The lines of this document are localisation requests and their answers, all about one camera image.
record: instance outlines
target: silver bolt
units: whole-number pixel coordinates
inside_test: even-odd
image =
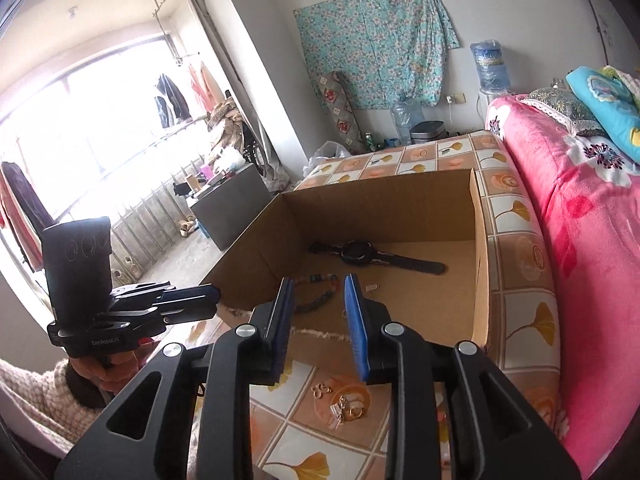
[[[182,352],[182,346],[178,343],[169,343],[162,349],[162,353],[167,357],[176,357]]]
[[[463,341],[458,345],[458,350],[464,355],[473,355],[478,351],[478,347],[471,341]]]
[[[384,330],[389,335],[402,335],[404,333],[404,326],[399,323],[387,323]]]
[[[255,326],[249,324],[240,325],[236,328],[236,334],[240,337],[251,337],[255,334]]]

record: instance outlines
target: watch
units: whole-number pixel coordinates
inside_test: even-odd
[[[380,264],[401,269],[419,270],[429,274],[442,274],[447,267],[440,262],[429,262],[427,260],[416,260],[397,254],[383,253],[377,250],[371,242],[364,240],[354,240],[344,245],[329,245],[322,242],[314,242],[309,247],[310,253],[333,254],[350,265],[364,266],[369,264]]]

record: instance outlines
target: black cuff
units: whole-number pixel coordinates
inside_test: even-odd
[[[106,406],[98,386],[79,375],[69,362],[66,364],[65,379],[71,394],[84,407],[102,409]]]

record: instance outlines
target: bracelet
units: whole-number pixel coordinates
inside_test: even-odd
[[[316,308],[329,301],[332,295],[334,295],[338,291],[338,276],[336,274],[312,274],[310,276],[295,278],[293,280],[294,286],[297,286],[300,283],[315,282],[329,282],[329,290],[324,291],[320,296],[315,298],[310,303],[296,305],[293,312],[297,314],[306,314],[307,312],[312,312]]]

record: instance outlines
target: sweater sleeve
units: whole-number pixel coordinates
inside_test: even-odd
[[[67,366],[62,361],[53,370],[38,374],[0,360],[0,381],[31,420],[75,443],[101,410],[86,408],[76,400],[66,384]]]

